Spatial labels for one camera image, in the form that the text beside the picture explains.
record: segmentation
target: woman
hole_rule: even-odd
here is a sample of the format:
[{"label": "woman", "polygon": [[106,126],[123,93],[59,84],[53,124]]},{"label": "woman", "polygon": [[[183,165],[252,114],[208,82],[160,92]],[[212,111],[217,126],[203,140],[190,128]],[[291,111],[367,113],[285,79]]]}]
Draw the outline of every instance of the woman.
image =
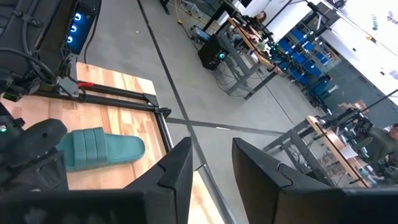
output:
[{"label": "woman", "polygon": [[[267,14],[264,11],[259,12],[255,17],[249,17],[249,16],[244,16],[244,18],[248,21],[250,21],[250,23],[258,23],[258,24],[262,24],[266,18],[267,18]],[[226,36],[230,39],[230,41],[233,43],[234,47],[236,45],[238,45],[240,43],[240,40],[242,39],[242,36],[237,33],[234,30],[234,26],[230,26]]]}]

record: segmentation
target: person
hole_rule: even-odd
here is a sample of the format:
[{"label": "person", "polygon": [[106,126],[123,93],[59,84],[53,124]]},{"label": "person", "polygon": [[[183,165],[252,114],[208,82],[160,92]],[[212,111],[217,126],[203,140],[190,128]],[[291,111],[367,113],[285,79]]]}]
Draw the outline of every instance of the person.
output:
[{"label": "person", "polygon": [[381,128],[372,128],[365,137],[372,137],[366,146],[369,158],[366,162],[377,169],[380,160],[384,158],[398,159],[398,123],[393,124],[389,131]]},{"label": "person", "polygon": [[[262,24],[266,19],[267,19],[267,14],[264,11],[257,13],[257,15],[254,17],[246,16],[246,20],[249,20],[251,23]],[[237,33],[234,30],[234,28],[235,28],[234,26],[230,26],[226,33],[226,36],[230,39],[230,41],[233,43],[235,47],[236,45],[239,44],[240,40],[242,39],[242,36],[239,33]]]}]

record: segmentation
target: wooden board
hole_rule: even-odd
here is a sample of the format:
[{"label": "wooden board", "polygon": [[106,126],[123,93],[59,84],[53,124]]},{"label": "wooden board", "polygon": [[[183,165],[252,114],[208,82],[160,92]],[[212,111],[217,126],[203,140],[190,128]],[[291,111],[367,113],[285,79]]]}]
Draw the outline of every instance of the wooden board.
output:
[{"label": "wooden board", "polygon": [[[345,145],[344,143],[338,138],[338,136],[333,132],[333,131],[327,131],[325,129],[320,129],[316,123],[318,123],[318,120],[313,117],[313,116],[307,116],[306,120],[308,121],[308,123],[311,125],[311,127],[315,130],[315,132],[318,135],[322,135],[323,132],[326,133],[326,136],[322,137],[323,142],[326,144],[326,146],[328,147],[328,149],[333,153],[333,155],[337,158],[337,160],[339,161],[339,163],[344,167],[344,169],[348,172],[348,174],[355,179],[355,177],[357,177],[358,175],[361,176],[359,174],[359,172],[356,169],[362,168],[363,166],[361,165],[361,162],[357,160],[356,157],[354,158],[350,158],[350,159],[345,159],[343,158],[343,156],[340,155],[340,153],[338,153],[337,150],[342,150]],[[370,187],[371,184],[366,180],[366,179],[362,179],[363,181],[359,181],[358,185],[360,187]]]},{"label": "wooden board", "polygon": [[[149,80],[83,63],[77,63],[77,70],[78,79],[81,81],[156,94],[153,83]],[[68,184],[71,190],[121,189],[140,177],[165,155],[156,119],[151,112],[81,104],[38,96],[25,96],[17,103],[5,99],[1,102],[15,118],[22,117],[25,120],[24,128],[47,118],[56,118],[63,121],[68,132],[103,127],[106,133],[139,136],[144,141],[146,152],[144,157],[136,162],[68,173]],[[214,201],[197,172],[194,173],[193,179],[189,223],[223,223]]]},{"label": "wooden board", "polygon": [[[228,22],[229,22],[232,26],[235,26],[235,27],[237,26],[236,22],[235,22],[233,19],[231,19],[231,18],[228,18]],[[258,60],[259,60],[259,62],[260,62],[261,64],[265,65],[265,66],[266,66],[267,68],[269,68],[269,69],[275,67],[274,64],[272,64],[270,61],[268,61],[266,58],[264,58],[264,57],[256,50],[256,48],[254,47],[253,43],[248,39],[248,37],[251,36],[249,33],[247,33],[245,30],[242,30],[242,29],[239,29],[239,28],[237,28],[237,29],[235,29],[235,30],[236,30],[236,32],[238,32],[238,33],[242,36],[243,41],[244,41],[244,42],[246,43],[246,45],[250,48],[250,50],[253,50],[253,53],[256,55],[256,57],[258,58]],[[278,68],[278,67],[276,67],[273,71],[274,71],[274,72],[277,72],[278,75],[284,75],[283,71],[282,71],[280,68]]]}]

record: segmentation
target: blue led light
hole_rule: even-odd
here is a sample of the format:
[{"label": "blue led light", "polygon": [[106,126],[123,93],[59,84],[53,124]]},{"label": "blue led light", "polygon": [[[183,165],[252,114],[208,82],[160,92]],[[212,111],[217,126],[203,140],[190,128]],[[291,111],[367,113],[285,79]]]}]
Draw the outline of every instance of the blue led light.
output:
[{"label": "blue led light", "polygon": [[75,25],[72,25],[72,28],[70,29],[70,32],[76,32],[77,27]]},{"label": "blue led light", "polygon": [[76,21],[79,21],[80,19],[81,19],[80,13],[76,12],[76,14],[75,14],[75,20],[76,20]]}]

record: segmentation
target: wooden tabletop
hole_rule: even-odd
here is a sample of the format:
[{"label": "wooden tabletop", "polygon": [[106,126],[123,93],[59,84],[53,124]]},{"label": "wooden tabletop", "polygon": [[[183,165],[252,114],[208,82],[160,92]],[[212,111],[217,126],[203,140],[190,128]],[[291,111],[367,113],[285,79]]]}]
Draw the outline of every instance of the wooden tabletop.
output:
[{"label": "wooden tabletop", "polygon": [[[230,18],[230,17],[228,18],[228,22],[229,22],[232,26],[235,26],[235,27],[238,26],[237,23],[236,23],[232,18]],[[269,69],[272,69],[272,68],[275,67],[275,65],[274,65],[273,63],[271,63],[271,62],[268,61],[266,58],[264,58],[264,56],[262,56],[262,55],[256,50],[254,44],[251,42],[251,40],[249,40],[249,38],[251,38],[252,36],[256,36],[256,35],[249,34],[249,33],[246,32],[245,30],[239,29],[239,28],[236,28],[235,30],[236,30],[236,32],[238,32],[238,33],[241,35],[243,41],[244,41],[244,42],[246,43],[246,45],[250,48],[250,50],[252,50],[252,51],[254,52],[254,55],[258,58],[258,60],[259,60],[259,62],[260,62],[261,64],[265,65],[265,66],[266,66],[267,68],[269,68]],[[278,68],[278,67],[276,67],[276,68],[274,69],[274,71],[277,72],[278,75],[283,75],[283,74],[284,74],[283,71],[282,71],[280,68]]]},{"label": "wooden tabletop", "polygon": [[[306,120],[308,121],[308,123],[311,125],[311,127],[314,129],[314,131],[318,135],[323,135],[323,133],[326,133],[326,136],[322,137],[323,142],[326,144],[328,149],[333,153],[333,155],[337,158],[339,163],[348,172],[348,174],[353,179],[356,179],[356,177],[361,176],[356,169],[362,168],[363,163],[356,157],[350,158],[350,159],[345,159],[343,156],[341,156],[340,153],[338,153],[338,151],[342,150],[345,147],[345,145],[339,139],[339,137],[336,135],[336,133],[333,131],[330,131],[330,130],[325,130],[325,129],[321,130],[316,125],[318,123],[318,120],[313,116],[307,116]],[[358,181],[358,185],[360,187],[371,187],[371,184],[366,179],[362,179],[362,181]]]},{"label": "wooden tabletop", "polygon": [[[81,81],[156,94],[150,80],[83,63],[77,63],[77,70],[78,79]],[[106,96],[128,100],[118,96]],[[25,129],[47,118],[56,118],[63,121],[68,132],[76,129],[103,127],[106,133],[139,136],[144,141],[146,152],[136,162],[68,173],[68,184],[71,190],[121,189],[140,177],[165,155],[155,116],[148,111],[81,104],[38,96],[25,96],[17,103],[5,99],[2,99],[1,102],[13,117],[25,120]],[[224,223],[198,172],[193,174],[188,223]]]}]

